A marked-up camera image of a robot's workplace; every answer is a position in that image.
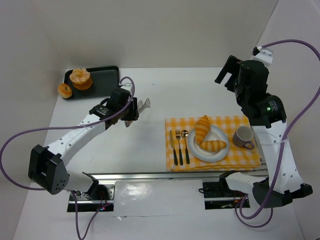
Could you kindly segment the metal tongs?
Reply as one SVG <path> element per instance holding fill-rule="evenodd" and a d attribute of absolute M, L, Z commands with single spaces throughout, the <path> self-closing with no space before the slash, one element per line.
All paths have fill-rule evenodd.
<path fill-rule="evenodd" d="M 147 98 L 144 102 L 142 100 L 140 100 L 137 104 L 137 111 L 138 111 L 138 114 L 140 115 L 145 109 L 147 108 L 150 108 L 151 107 L 151 101 L 149 98 Z M 124 125 L 126 128 L 128 128 L 134 121 L 131 120 L 131 121 L 125 121 L 124 122 Z"/>

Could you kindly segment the pale pointed pastry bread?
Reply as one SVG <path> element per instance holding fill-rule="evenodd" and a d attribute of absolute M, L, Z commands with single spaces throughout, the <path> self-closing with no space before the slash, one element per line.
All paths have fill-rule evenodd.
<path fill-rule="evenodd" d="M 197 145 L 202 143 L 211 130 L 211 125 L 207 115 L 202 116 L 194 125 L 195 142 Z"/>

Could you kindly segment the striped golden bread roll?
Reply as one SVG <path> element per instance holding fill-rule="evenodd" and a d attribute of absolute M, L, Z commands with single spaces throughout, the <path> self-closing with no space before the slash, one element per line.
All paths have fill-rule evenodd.
<path fill-rule="evenodd" d="M 209 153 L 217 153 L 227 147 L 227 143 L 222 140 L 207 140 L 202 141 L 199 147 Z"/>

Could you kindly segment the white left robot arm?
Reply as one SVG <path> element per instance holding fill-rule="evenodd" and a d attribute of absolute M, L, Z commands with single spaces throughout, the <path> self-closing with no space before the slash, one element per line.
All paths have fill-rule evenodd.
<path fill-rule="evenodd" d="M 106 188 L 91 174 L 67 171 L 72 158 L 91 140 L 118 121 L 136 121 L 139 117 L 133 83 L 112 91 L 109 98 L 94 106 L 88 115 L 60 139 L 47 146 L 36 145 L 30 153 L 28 177 L 52 195 L 75 191 L 96 199 Z"/>

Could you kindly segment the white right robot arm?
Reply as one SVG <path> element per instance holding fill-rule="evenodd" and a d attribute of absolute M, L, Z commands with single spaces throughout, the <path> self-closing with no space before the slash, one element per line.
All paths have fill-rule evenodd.
<path fill-rule="evenodd" d="M 268 177 L 255 177 L 230 171 L 220 176 L 227 190 L 252 195 L 264 209 L 283 207 L 294 199 L 313 193 L 301 178 L 288 140 L 287 115 L 281 99 L 267 92 L 273 52 L 254 50 L 253 59 L 240 60 L 230 55 L 215 82 L 235 94 L 236 102 L 248 118 L 258 150 L 266 162 Z"/>

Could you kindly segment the tall orange muffin bread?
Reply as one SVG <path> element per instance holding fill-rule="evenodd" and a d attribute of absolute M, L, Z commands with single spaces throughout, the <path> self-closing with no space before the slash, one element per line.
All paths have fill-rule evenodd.
<path fill-rule="evenodd" d="M 74 69 L 69 78 L 73 86 L 80 91 L 88 90 L 93 84 L 91 74 L 86 68 Z"/>

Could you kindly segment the small round bagel bread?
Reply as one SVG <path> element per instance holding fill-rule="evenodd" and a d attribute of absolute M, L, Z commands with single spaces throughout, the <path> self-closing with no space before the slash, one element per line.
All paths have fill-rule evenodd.
<path fill-rule="evenodd" d="M 61 83 L 57 87 L 57 92 L 63 99 L 69 99 L 73 95 L 72 89 L 66 83 Z"/>

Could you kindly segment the black tray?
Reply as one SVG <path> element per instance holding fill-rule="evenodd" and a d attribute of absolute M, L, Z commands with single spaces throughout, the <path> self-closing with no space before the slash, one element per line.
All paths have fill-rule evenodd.
<path fill-rule="evenodd" d="M 92 79 L 91 87 L 86 90 L 76 89 L 70 80 L 73 70 L 66 71 L 63 83 L 67 84 L 72 90 L 72 96 L 67 98 L 67 101 L 107 98 L 114 89 L 120 87 L 120 70 L 117 66 L 91 67 L 86 70 L 90 73 Z"/>

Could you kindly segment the white plate blue rim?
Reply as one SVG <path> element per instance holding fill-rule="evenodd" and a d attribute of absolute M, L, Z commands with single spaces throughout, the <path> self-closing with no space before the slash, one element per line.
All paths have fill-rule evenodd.
<path fill-rule="evenodd" d="M 215 163 L 220 160 L 222 160 L 229 151 L 230 143 L 228 140 L 228 136 L 217 126 L 211 124 L 210 125 L 210 132 L 207 134 L 205 141 L 215 141 L 215 140 L 221 140 L 226 143 L 226 147 L 218 152 L 208 152 L 205 150 L 202 150 L 197 144 L 196 144 L 196 132 L 193 128 L 188 135 L 187 138 L 187 144 L 188 144 L 188 150 L 195 158 L 198 158 L 201 161 L 209 162 L 209 163 Z"/>

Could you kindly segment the purple mug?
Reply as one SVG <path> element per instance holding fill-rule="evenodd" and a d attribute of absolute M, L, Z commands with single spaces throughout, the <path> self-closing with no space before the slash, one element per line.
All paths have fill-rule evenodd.
<path fill-rule="evenodd" d="M 252 142 L 253 139 L 254 133 L 252 129 L 247 126 L 240 126 L 233 134 L 232 143 L 236 147 L 253 150 L 255 148 L 255 145 Z"/>

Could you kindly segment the yellow checkered cloth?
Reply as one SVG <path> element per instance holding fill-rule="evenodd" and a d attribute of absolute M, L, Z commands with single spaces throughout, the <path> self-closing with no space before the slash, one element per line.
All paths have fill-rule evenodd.
<path fill-rule="evenodd" d="M 176 139 L 176 129 L 187 130 L 190 132 L 198 117 L 185 118 L 167 118 L 165 119 L 165 148 L 166 148 L 166 170 L 168 172 L 185 172 L 185 171 L 251 171 L 261 165 L 260 154 L 257 149 L 248 150 L 243 147 L 236 147 L 232 143 L 232 136 L 236 129 L 240 126 L 249 127 L 249 120 L 244 115 L 234 116 L 210 116 L 209 122 L 220 128 L 228 137 L 230 147 L 227 155 L 217 162 L 205 162 L 192 155 L 189 152 L 190 164 L 186 163 L 185 141 L 181 142 L 181 151 L 183 157 L 183 165 L 174 164 L 174 154 L 170 144 L 170 130 L 172 130 L 175 151 L 179 151 L 178 141 Z"/>

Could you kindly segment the aluminium front rail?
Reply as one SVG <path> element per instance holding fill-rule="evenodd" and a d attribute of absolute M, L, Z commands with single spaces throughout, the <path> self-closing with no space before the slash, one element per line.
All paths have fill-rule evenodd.
<path fill-rule="evenodd" d="M 155 180 L 208 180 L 208 179 L 218 179 L 221 172 L 214 171 L 200 171 L 200 172 L 142 172 L 142 173 L 92 173 L 87 176 L 83 173 L 67 173 L 67 176 L 62 176 L 58 174 L 58 177 L 50 176 L 44 177 L 46 182 L 50 184 L 53 183 L 54 186 L 58 184 L 67 184 L 75 181 L 80 183 L 80 181 L 99 181 L 100 184 L 116 181 L 155 181 Z"/>

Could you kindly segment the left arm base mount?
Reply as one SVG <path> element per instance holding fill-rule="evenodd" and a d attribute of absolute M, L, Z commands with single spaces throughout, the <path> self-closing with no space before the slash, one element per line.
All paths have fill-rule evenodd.
<path fill-rule="evenodd" d="M 77 201 L 77 209 L 80 213 L 113 212 L 116 182 L 107 181 L 103 186 L 94 197 L 79 191 L 76 192 L 75 197 L 70 193 L 66 211 L 74 213 Z"/>

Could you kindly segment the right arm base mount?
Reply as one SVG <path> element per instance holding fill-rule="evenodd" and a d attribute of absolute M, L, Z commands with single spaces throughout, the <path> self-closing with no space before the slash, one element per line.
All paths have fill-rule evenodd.
<path fill-rule="evenodd" d="M 202 180 L 198 192 L 204 198 L 205 210 L 234 209 L 245 196 L 243 192 L 222 187 L 217 180 Z"/>

